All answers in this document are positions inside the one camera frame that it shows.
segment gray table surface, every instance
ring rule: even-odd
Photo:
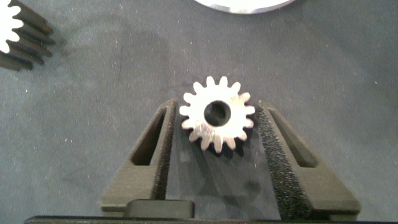
[[[363,206],[397,221],[398,2],[297,0],[255,16],[194,1],[23,1],[54,56],[0,70],[0,223],[100,215],[156,108],[226,75],[266,100]]]

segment gear tooth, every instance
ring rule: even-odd
[[[10,32],[9,36],[8,36],[8,39],[10,41],[13,41],[13,42],[18,42],[19,41],[19,35],[16,34],[15,32]]]
[[[21,8],[18,6],[9,7],[8,10],[9,10],[10,14],[13,16],[18,15],[21,12]]]
[[[214,149],[219,154],[223,150],[223,138],[221,138],[220,136],[215,136],[213,142]]]
[[[249,118],[246,118],[246,121],[244,122],[244,127],[245,128],[253,128],[254,122],[250,120]]]
[[[192,93],[185,93],[184,100],[187,103],[192,103],[195,100],[195,95],[193,95]]]
[[[228,79],[227,79],[227,77],[221,77],[220,83],[219,83],[218,85],[219,85],[219,86],[228,87]]]
[[[203,137],[201,139],[201,143],[200,143],[200,148],[204,151],[206,150],[209,145],[210,145],[211,140],[208,137]]]
[[[247,134],[242,130],[241,134],[238,136],[238,138],[242,141],[246,141],[248,138]]]
[[[188,116],[189,115],[189,107],[188,106],[181,106],[180,107],[180,115]]]
[[[195,123],[191,119],[186,119],[181,124],[182,129],[191,129],[195,127]]]
[[[254,114],[256,112],[256,109],[253,106],[246,106],[246,115]]]
[[[214,82],[213,77],[207,77],[206,84],[207,84],[207,87],[216,85],[216,83]]]
[[[4,0],[3,2],[0,2],[0,5],[5,5],[8,6],[11,3],[11,0]]]
[[[200,92],[202,92],[203,86],[200,83],[195,82],[193,84],[193,89],[195,90],[195,93],[199,94]]]
[[[199,135],[195,131],[192,131],[191,134],[189,135],[190,142],[194,142],[194,141],[198,140],[198,138],[199,138]]]
[[[236,93],[238,93],[239,90],[241,89],[241,84],[240,84],[239,82],[236,82],[236,83],[234,83],[234,84],[231,86],[231,89],[234,90]]]
[[[7,42],[0,42],[0,52],[4,52],[6,54],[10,52],[10,46],[8,46]]]
[[[226,138],[224,139],[226,144],[228,145],[228,147],[232,150],[234,150],[236,148],[236,143],[235,143],[235,139],[233,138]]]
[[[247,101],[250,100],[250,93],[242,93],[241,95],[239,95],[239,99],[245,103]]]

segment center hole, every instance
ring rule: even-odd
[[[231,118],[231,109],[222,101],[211,102],[205,108],[206,121],[216,127],[226,124]]]

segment metal gear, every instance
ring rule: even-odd
[[[10,2],[11,0],[0,1],[0,51],[6,54],[10,52],[10,47],[6,41],[19,41],[19,35],[13,29],[21,28],[24,25],[22,21],[14,19],[21,8],[18,6],[9,7]]]
[[[220,153],[225,142],[235,149],[235,138],[245,141],[248,136],[243,128],[253,128],[253,121],[247,115],[253,114],[253,106],[245,106],[250,99],[249,93],[238,94],[241,84],[234,83],[228,87],[227,77],[221,77],[215,84],[213,77],[207,77],[207,87],[195,82],[193,89],[196,95],[184,94],[184,100],[190,106],[181,106],[180,114],[189,118],[182,122],[183,129],[193,129],[189,135],[191,142],[201,138],[200,147],[206,150],[213,142],[214,149]]]
[[[18,0],[0,0],[0,67],[33,69],[51,57],[46,45],[54,44],[47,21]]]

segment metal disc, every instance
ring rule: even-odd
[[[233,14],[257,14],[284,7],[295,0],[195,0],[212,9]]]

